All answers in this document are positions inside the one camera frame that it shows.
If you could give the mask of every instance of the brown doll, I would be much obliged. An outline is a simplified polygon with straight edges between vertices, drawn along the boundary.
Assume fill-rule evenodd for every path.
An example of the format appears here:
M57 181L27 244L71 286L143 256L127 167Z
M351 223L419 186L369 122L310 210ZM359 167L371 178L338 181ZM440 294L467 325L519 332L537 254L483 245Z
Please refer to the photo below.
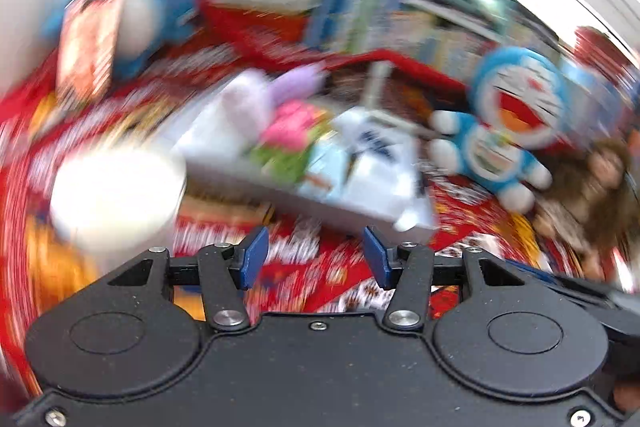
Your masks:
M564 158L539 198L533 228L561 239L581 258L589 279L603 279L600 253L616 245L637 212L625 175L631 157L620 140L603 139L587 154Z

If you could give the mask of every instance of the plush toy head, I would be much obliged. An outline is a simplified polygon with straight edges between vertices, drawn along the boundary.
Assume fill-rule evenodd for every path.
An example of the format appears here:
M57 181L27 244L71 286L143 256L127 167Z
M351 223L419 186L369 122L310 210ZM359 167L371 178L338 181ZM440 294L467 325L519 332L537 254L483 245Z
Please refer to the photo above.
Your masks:
M555 142L567 110L561 73L523 48L502 48L483 59L470 102L479 120L529 150Z

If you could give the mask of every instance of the screw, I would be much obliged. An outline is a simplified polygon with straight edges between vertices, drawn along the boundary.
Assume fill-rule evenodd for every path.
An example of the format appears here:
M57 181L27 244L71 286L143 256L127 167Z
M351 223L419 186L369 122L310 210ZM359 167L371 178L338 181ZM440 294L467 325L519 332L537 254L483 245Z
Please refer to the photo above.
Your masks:
M420 315L410 310L398 310L389 313L388 318L389 322L400 327L415 326L420 322Z
M244 314L236 310L221 310L213 316L213 321L220 326L237 326L244 321Z
M570 423L571 427L586 427L591 423L591 413L580 409L572 414Z
M328 327L329 326L327 326L324 322L312 322L311 324L309 324L309 328L314 331L324 331Z
M50 409L44 415L44 420L51 427L65 427L66 416L57 409Z

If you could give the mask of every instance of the purple object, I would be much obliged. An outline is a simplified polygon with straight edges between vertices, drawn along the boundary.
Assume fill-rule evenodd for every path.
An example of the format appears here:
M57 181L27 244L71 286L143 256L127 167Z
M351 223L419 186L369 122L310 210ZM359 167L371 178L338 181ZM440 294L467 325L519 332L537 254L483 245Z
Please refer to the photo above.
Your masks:
M267 88L273 107L278 107L289 100L309 98L322 89L326 76L322 62L287 71L270 82Z

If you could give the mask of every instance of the white lid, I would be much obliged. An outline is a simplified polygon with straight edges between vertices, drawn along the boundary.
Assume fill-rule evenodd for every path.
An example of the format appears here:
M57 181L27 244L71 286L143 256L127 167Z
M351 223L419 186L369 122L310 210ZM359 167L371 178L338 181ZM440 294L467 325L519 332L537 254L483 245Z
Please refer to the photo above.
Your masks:
M173 222L185 181L184 161L159 149L88 148L58 170L51 219L58 233L82 252L118 257Z

